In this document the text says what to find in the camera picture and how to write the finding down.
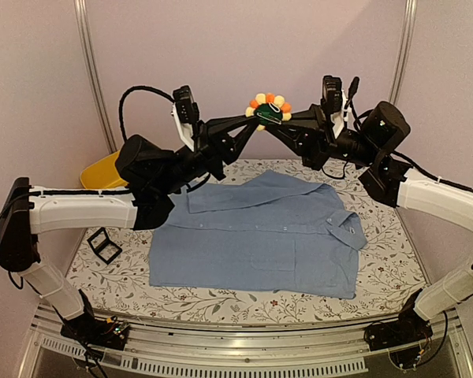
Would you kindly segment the blue button-up shirt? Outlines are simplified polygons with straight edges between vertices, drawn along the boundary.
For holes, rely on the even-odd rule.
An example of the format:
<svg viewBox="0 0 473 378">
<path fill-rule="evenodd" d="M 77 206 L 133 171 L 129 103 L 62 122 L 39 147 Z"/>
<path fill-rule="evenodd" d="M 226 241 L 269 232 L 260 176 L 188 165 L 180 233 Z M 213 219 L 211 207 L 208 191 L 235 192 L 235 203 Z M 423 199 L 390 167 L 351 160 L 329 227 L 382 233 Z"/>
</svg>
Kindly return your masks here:
<svg viewBox="0 0 473 378">
<path fill-rule="evenodd" d="M 330 185 L 266 171 L 173 203 L 153 234 L 150 285 L 355 296 L 367 240 Z"/>
</svg>

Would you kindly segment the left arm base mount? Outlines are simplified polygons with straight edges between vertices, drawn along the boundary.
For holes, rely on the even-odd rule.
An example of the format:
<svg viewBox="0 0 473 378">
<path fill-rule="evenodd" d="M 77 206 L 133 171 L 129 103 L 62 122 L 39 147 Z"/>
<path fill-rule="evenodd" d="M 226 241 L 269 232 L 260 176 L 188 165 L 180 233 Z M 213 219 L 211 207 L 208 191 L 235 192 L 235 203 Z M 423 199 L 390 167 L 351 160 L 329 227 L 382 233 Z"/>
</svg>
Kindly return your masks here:
<svg viewBox="0 0 473 378">
<path fill-rule="evenodd" d="M 63 320 L 61 335 L 84 345 L 124 350 L 129 331 L 126 321 L 118 321 L 112 317 L 108 322 L 83 314 L 69 321 Z"/>
</svg>

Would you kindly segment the yellow orange flower brooch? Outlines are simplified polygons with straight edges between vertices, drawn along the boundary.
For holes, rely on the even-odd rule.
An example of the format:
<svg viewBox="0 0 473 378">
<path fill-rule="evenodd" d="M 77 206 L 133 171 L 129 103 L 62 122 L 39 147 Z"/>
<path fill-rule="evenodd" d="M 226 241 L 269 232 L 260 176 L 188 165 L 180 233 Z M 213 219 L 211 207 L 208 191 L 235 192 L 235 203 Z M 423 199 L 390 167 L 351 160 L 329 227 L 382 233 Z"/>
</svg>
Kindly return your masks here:
<svg viewBox="0 0 473 378">
<path fill-rule="evenodd" d="M 257 117 L 258 132 L 264 131 L 267 126 L 280 125 L 292 119 L 292 107 L 282 95 L 273 93 L 258 93 L 249 102 L 245 110 L 246 117 Z"/>
</svg>

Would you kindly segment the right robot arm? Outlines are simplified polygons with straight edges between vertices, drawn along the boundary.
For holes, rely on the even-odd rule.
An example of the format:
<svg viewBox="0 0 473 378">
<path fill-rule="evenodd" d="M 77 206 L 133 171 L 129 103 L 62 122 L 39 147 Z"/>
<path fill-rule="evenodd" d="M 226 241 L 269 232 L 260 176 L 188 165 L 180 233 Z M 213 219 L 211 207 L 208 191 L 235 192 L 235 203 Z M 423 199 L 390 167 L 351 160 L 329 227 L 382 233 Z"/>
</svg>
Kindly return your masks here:
<svg viewBox="0 0 473 378">
<path fill-rule="evenodd" d="M 236 160 L 257 129 L 268 131 L 301 157 L 304 166 L 316 171 L 328 158 L 363 168 L 359 181 L 376 202 L 428 213 L 473 232 L 473 189 L 434 176 L 397 152 L 411 128 L 389 102 L 379 102 L 362 114 L 351 101 L 334 107 L 322 100 L 298 113 L 290 113 L 287 105 L 254 102 L 244 115 L 223 124 L 227 162 Z M 393 324 L 392 337 L 409 343 L 441 311 L 472 295 L 473 261 L 468 261 L 416 291 Z"/>
</svg>

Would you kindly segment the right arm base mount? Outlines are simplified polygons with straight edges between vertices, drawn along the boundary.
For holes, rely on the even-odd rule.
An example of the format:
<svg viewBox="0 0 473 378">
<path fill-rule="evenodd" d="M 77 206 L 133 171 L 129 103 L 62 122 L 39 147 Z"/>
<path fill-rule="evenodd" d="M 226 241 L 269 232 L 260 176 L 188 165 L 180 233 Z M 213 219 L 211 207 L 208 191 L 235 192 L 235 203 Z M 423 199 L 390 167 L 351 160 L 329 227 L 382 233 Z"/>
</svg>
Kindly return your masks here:
<svg viewBox="0 0 473 378">
<path fill-rule="evenodd" d="M 389 359 L 401 370 L 416 368 L 429 347 L 433 331 L 428 322 L 375 321 L 364 329 L 363 339 L 370 351 L 388 350 Z"/>
</svg>

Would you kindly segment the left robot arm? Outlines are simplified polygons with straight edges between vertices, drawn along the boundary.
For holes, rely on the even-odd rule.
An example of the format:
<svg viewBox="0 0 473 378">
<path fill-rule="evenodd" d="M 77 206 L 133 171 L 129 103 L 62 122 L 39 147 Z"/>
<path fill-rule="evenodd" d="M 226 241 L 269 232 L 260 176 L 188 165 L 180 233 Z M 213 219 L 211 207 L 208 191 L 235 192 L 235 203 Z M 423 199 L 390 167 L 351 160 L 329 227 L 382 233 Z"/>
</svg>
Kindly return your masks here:
<svg viewBox="0 0 473 378">
<path fill-rule="evenodd" d="M 199 121 L 194 146 L 176 152 L 134 135 L 116 162 L 125 187 L 48 189 L 31 186 L 27 177 L 16 179 L 0 212 L 0 266 L 30 284 L 83 341 L 96 341 L 102 330 L 91 303 L 57 268 L 42 260 L 38 236 L 97 226 L 134 231 L 158 228 L 173 209 L 171 194 L 180 193 L 205 173 L 223 179 L 224 165 L 239 157 L 258 126 L 255 116 Z"/>
</svg>

